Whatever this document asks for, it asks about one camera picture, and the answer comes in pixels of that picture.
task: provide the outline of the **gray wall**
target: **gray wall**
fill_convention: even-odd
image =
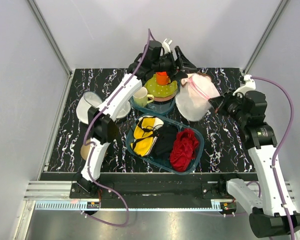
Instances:
[[[35,180],[67,77],[25,0],[0,0],[0,240]]]
[[[279,158],[300,212],[300,0],[290,1],[249,73],[280,83],[293,100],[294,123]],[[280,90],[267,83],[257,82],[257,90],[266,94],[266,121],[280,140],[289,120],[288,101]]]
[[[280,0],[35,0],[69,66],[127,68],[150,28],[198,67],[241,67]]]

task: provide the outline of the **black marble tabletop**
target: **black marble tabletop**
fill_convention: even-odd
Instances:
[[[236,89],[243,79],[238,68],[200,68],[200,72],[211,76],[222,94],[229,88]],[[87,126],[79,122],[76,107],[86,91],[97,93],[105,100],[118,86],[126,70],[116,69],[76,69],[67,96],[62,119],[51,154],[48,172],[78,172],[85,165],[80,155]],[[165,172],[135,156],[126,148],[125,140],[130,126],[143,113],[133,109],[129,115],[117,121],[119,134],[108,147],[102,164],[102,172],[151,173]],[[209,111],[199,122],[189,122],[174,106],[166,115],[168,118],[189,125],[202,133],[204,150],[195,172],[254,172],[254,166],[241,145],[239,129],[229,117]]]

